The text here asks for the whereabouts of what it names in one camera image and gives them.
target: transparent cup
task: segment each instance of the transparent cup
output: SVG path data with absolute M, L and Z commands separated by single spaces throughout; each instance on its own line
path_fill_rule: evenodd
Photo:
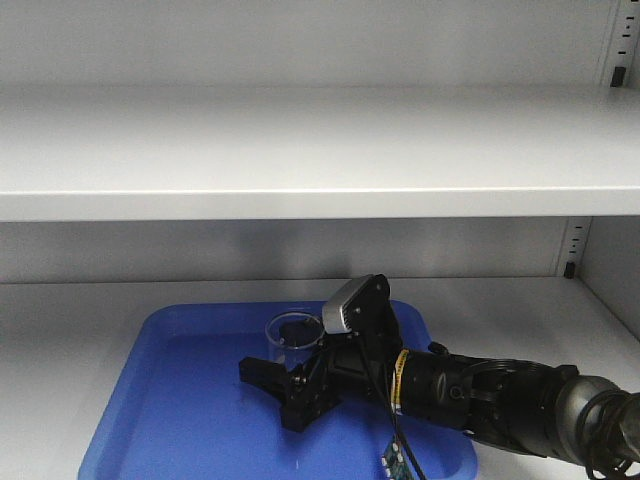
M 284 312 L 267 323 L 265 334 L 269 342 L 269 360 L 292 370 L 309 358 L 324 334 L 324 327 L 320 318 L 311 313 Z

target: yellow label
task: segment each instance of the yellow label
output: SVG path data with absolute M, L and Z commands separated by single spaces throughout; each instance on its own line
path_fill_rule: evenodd
M 391 384 L 391 408 L 399 414 L 402 414 L 400 391 L 402 389 L 402 371 L 404 370 L 404 365 L 407 362 L 407 355 L 409 355 L 409 350 L 406 348 L 400 351 L 400 354 L 396 359 L 396 365 L 393 370 L 393 383 Z

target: cable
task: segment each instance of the cable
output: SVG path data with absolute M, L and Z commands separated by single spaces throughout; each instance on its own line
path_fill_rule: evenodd
M 369 380 L 373 384 L 374 390 L 378 394 L 380 401 L 382 401 L 385 407 L 385 410 L 387 410 L 391 416 L 391 423 L 393 425 L 394 432 L 398 437 L 398 439 L 400 440 L 400 443 L 402 444 L 402 447 L 404 448 L 405 453 L 409 457 L 409 461 L 411 462 L 413 469 L 416 471 L 416 474 L 418 475 L 418 478 L 420 480 L 429 480 L 427 476 L 424 474 L 424 472 L 422 471 L 422 468 L 420 467 L 420 464 L 418 463 L 418 460 L 416 459 L 416 456 L 414 455 L 413 450 L 409 445 L 409 441 L 407 440 L 407 437 L 405 436 L 404 432 L 402 431 L 402 428 L 400 427 L 400 423 L 398 422 L 398 417 L 396 412 L 394 411 L 393 407 L 391 407 L 391 398 L 389 396 L 389 384 L 387 381 L 387 368 L 385 363 L 382 362 L 382 369 L 383 369 L 382 374 L 385 382 L 385 393 L 383 394 L 380 391 L 380 386 L 378 385 L 378 383 L 375 381 L 373 377 L 373 372 L 371 371 L 371 366 L 369 365 L 369 358 L 368 358 L 366 349 L 362 344 L 361 338 L 358 338 L 357 344 L 358 344 L 358 350 L 360 353 L 360 359 L 362 360 L 362 363 L 365 367 L 367 376 L 369 377 Z
M 626 475 L 633 462 L 624 461 L 615 466 L 614 454 L 608 448 L 609 438 L 616 426 L 620 424 L 620 416 L 630 402 L 639 394 L 631 395 L 622 390 L 607 390 L 595 395 L 582 409 L 578 416 L 576 435 L 584 456 L 584 465 L 590 480 L 640 480 L 640 473 Z M 600 425 L 590 436 L 585 431 L 587 419 L 594 408 L 600 407 Z M 604 477 L 596 477 L 598 471 Z

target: plastic tray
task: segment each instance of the plastic tray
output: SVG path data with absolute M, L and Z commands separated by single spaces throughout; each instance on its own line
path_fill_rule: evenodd
M 284 311 L 319 315 L 322 302 L 176 305 L 150 316 L 129 355 L 80 467 L 81 480 L 384 479 L 392 436 L 379 404 L 344 401 L 304 433 L 280 427 L 279 403 L 243 384 L 238 362 L 267 357 L 264 326 Z M 410 348 L 429 335 L 394 302 Z M 430 479 L 475 478 L 462 434 L 402 418 Z

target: white shelf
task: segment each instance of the white shelf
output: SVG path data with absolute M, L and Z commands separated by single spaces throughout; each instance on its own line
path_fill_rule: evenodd
M 1 285 L 0 478 L 76 476 L 153 311 L 175 303 L 325 299 L 342 283 Z M 640 344 L 579 280 L 412 279 L 391 286 L 454 352 L 575 363 L 640 390 Z M 484 480 L 586 478 L 575 465 L 476 448 Z
M 4 87 L 0 221 L 640 214 L 640 92 Z

